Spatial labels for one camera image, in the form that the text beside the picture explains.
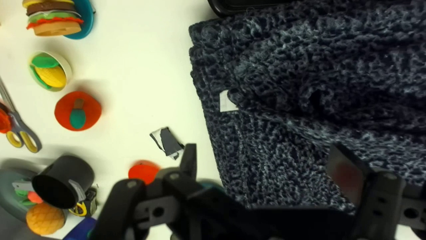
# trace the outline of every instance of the dark fuzzy fabric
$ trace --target dark fuzzy fabric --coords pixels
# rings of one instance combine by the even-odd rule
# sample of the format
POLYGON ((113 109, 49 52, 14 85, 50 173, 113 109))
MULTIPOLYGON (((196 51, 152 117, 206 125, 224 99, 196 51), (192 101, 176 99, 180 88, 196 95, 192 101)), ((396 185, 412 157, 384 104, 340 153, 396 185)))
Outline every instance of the dark fuzzy fabric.
POLYGON ((192 79, 226 192, 247 207, 351 204, 324 173, 340 141, 426 177, 426 4, 298 0, 190 28, 192 79), (219 93, 238 112, 219 112, 219 93))

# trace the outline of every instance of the white label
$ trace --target white label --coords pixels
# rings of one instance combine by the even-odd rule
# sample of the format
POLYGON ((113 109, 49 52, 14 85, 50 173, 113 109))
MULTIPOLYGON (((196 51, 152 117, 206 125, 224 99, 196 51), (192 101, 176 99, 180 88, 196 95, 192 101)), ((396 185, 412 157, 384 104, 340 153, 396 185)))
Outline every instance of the white label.
POLYGON ((223 92, 220 92, 220 95, 219 95, 219 104, 220 104, 220 112, 232 112, 232 111, 238 111, 238 107, 234 104, 234 103, 231 103, 230 100, 228 100, 228 97, 227 97, 227 89, 226 91, 223 91, 223 92))

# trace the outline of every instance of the brown toy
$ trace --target brown toy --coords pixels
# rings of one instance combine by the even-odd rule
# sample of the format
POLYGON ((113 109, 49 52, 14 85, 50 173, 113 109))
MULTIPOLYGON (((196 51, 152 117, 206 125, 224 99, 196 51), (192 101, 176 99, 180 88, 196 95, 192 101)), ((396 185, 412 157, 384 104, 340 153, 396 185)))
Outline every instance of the brown toy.
POLYGON ((27 211, 26 224, 35 235, 51 235, 65 225, 65 215, 61 209, 42 203, 27 211))

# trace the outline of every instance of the toy food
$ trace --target toy food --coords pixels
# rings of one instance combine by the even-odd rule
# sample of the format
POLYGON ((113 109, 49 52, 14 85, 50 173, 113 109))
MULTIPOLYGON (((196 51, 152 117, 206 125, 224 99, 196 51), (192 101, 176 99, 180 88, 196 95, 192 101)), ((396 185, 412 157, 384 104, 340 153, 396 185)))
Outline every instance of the toy food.
POLYGON ((27 211, 26 224, 35 235, 51 235, 65 225, 65 215, 61 209, 42 203, 27 211))
POLYGON ((81 31, 82 19, 73 0, 23 0, 27 25, 37 36, 73 35, 81 31))
POLYGON ((25 169, 0 169, 0 208, 19 221, 25 221, 25 216, 33 204, 26 204, 26 192, 19 195, 14 191, 13 183, 31 179, 34 175, 34 172, 25 169))
POLYGON ((138 179, 146 185, 151 184, 159 172, 159 167, 151 161, 138 161, 128 169, 128 179, 138 179))
POLYGON ((101 104, 90 95, 75 91, 65 95, 54 108, 55 120, 69 131, 91 128, 101 117, 101 104))
POLYGON ((35 192, 29 192, 26 197, 33 204, 42 204, 42 199, 35 192))
POLYGON ((45 52, 37 53, 30 59, 29 69, 34 80, 50 91, 62 89, 71 75, 65 59, 45 52))

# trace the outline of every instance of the white surface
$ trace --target white surface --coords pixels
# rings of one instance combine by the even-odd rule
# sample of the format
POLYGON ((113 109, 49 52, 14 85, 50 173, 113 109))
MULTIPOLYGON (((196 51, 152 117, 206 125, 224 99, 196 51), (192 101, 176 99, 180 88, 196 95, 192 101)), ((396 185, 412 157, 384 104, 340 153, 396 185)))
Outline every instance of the white surface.
MULTIPOLYGON (((21 117, 43 144, 31 155, 0 136, 0 161, 14 157, 49 164, 62 153, 75 153, 94 168, 103 203, 134 161, 176 164, 148 137, 170 127, 182 143, 198 144, 198 176, 218 179, 187 53, 187 27, 212 16, 207 1, 93 0, 93 5, 93 32, 74 41, 35 37, 25 29, 21 1, 0 0, 0 75, 21 117), (31 80, 26 63, 38 51, 70 63, 73 79, 63 91, 47 92, 31 80), (55 123, 53 109, 59 97, 81 87, 101 101, 103 112, 91 129, 75 133, 55 123)), ((168 233, 152 231, 150 239, 168 239, 168 233)))

